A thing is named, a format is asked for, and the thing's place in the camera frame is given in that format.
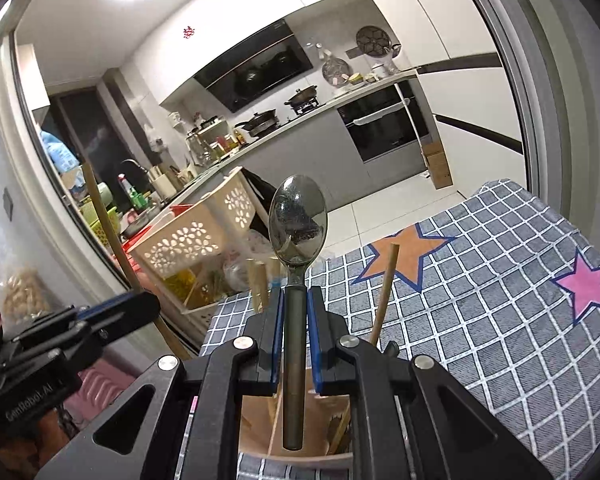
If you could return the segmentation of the black pot on stove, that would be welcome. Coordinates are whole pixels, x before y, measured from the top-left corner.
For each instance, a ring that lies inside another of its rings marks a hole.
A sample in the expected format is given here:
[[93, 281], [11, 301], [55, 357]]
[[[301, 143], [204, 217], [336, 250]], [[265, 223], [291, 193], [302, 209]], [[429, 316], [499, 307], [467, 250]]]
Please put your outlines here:
[[320, 103], [317, 101], [317, 86], [306, 87], [302, 90], [298, 89], [296, 93], [285, 102], [297, 115], [303, 115], [310, 110], [315, 110]]

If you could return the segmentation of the wooden chopstick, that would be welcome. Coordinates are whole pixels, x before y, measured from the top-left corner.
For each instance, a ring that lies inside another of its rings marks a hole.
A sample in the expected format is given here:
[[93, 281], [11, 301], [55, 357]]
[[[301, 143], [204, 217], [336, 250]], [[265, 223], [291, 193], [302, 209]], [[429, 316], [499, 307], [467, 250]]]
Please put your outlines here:
[[[83, 174], [88, 194], [90, 194], [92, 203], [96, 210], [97, 218], [100, 221], [100, 225], [106, 234], [109, 245], [116, 256], [120, 269], [122, 270], [126, 280], [129, 282], [134, 292], [143, 292], [144, 288], [142, 284], [140, 284], [140, 280], [133, 271], [132, 266], [129, 263], [129, 259], [126, 256], [126, 253], [123, 251], [118, 240], [117, 234], [114, 232], [114, 228], [109, 221], [108, 212], [106, 211], [106, 207], [100, 198], [97, 183], [93, 174], [93, 169], [88, 162], [83, 165]], [[184, 344], [181, 343], [181, 341], [178, 339], [178, 336], [176, 336], [166, 325], [166, 322], [164, 322], [162, 314], [159, 314], [158, 318], [155, 319], [154, 325], [170, 350], [179, 359], [186, 361], [190, 358], [190, 354], [186, 350]]]
[[396, 272], [396, 262], [398, 261], [399, 250], [400, 246], [397, 244], [391, 244], [389, 246], [388, 263], [384, 273], [384, 280], [382, 281], [374, 325], [372, 328], [372, 332], [370, 333], [370, 343], [374, 347], [377, 346], [382, 329], [382, 324], [384, 324], [385, 321], [394, 272]]

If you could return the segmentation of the pink plastic crate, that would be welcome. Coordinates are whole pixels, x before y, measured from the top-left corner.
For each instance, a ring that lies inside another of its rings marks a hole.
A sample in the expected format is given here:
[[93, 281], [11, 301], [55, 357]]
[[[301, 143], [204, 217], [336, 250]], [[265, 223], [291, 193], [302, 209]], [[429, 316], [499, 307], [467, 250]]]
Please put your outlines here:
[[82, 385], [65, 402], [77, 422], [90, 422], [134, 382], [134, 378], [105, 360], [79, 372]]

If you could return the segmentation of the bag of nuts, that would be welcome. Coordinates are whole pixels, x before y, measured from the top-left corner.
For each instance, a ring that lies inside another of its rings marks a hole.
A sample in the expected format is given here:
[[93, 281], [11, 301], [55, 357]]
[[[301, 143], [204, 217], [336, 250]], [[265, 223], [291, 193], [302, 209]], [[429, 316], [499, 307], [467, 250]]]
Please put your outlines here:
[[20, 269], [0, 284], [1, 314], [7, 321], [34, 320], [50, 312], [43, 284], [32, 269]]

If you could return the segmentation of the dark metal spoon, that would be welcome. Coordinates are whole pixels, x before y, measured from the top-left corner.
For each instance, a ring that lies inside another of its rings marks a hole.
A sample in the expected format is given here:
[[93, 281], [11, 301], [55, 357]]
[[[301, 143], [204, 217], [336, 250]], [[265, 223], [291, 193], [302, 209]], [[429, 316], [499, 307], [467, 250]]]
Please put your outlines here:
[[303, 174], [288, 177], [274, 194], [268, 234], [287, 270], [284, 287], [283, 448], [303, 445], [306, 394], [306, 270], [320, 255], [327, 234], [327, 210], [317, 183]]

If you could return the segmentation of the black range hood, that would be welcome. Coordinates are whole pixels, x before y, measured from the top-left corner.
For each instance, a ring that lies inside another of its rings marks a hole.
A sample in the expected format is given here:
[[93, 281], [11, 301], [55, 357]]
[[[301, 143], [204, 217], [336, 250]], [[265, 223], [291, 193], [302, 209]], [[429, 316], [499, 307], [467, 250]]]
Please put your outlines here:
[[228, 110], [238, 112], [312, 68], [306, 51], [281, 18], [223, 52], [194, 78]]

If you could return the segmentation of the black wok on stove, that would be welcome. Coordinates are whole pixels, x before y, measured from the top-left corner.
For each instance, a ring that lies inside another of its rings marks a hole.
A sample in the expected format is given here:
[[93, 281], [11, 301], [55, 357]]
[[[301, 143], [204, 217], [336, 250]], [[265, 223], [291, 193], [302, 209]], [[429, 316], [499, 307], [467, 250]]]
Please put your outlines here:
[[260, 138], [260, 136], [266, 136], [274, 131], [278, 124], [276, 110], [266, 110], [263, 113], [254, 114], [245, 122], [236, 122], [235, 128], [244, 130], [253, 138]]

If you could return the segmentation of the cardboard box on floor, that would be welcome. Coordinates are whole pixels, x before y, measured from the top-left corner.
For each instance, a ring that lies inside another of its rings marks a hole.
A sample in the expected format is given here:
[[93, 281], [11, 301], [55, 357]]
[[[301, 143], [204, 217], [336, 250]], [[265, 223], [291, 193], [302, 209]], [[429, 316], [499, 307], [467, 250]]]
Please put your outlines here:
[[448, 160], [441, 142], [430, 142], [422, 146], [429, 171], [429, 177], [435, 188], [447, 188], [453, 184]]

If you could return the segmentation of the white refrigerator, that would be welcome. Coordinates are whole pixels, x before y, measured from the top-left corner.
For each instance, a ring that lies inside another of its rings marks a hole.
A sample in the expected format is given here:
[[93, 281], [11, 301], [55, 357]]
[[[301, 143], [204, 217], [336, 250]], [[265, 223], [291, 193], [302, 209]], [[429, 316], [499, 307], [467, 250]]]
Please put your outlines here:
[[465, 196], [486, 181], [527, 183], [521, 126], [498, 48], [474, 0], [373, 0], [416, 70]]

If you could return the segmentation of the black built-in oven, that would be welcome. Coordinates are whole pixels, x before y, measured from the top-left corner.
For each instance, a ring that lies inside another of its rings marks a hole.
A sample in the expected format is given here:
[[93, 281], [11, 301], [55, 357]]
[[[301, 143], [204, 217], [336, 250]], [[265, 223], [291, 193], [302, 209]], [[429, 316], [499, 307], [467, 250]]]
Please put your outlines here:
[[429, 134], [407, 79], [337, 107], [337, 112], [363, 162]]

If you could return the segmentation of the beige perforated storage rack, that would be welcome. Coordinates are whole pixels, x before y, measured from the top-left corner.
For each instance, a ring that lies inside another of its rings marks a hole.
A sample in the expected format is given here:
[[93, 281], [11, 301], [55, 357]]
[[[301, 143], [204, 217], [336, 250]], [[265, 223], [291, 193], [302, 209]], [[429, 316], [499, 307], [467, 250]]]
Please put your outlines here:
[[256, 230], [267, 218], [238, 167], [198, 202], [164, 214], [128, 255], [140, 281], [170, 302], [172, 315], [206, 330], [216, 304], [249, 287], [247, 262], [273, 255], [270, 242]]

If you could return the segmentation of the grey checked tablecloth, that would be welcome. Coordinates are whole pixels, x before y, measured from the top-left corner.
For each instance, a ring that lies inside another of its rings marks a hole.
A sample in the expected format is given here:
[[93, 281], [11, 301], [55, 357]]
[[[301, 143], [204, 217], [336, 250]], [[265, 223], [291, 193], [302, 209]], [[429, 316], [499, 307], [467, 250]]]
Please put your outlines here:
[[382, 342], [432, 356], [557, 479], [600, 479], [600, 252], [512, 180], [418, 224], [442, 246], [396, 278]]

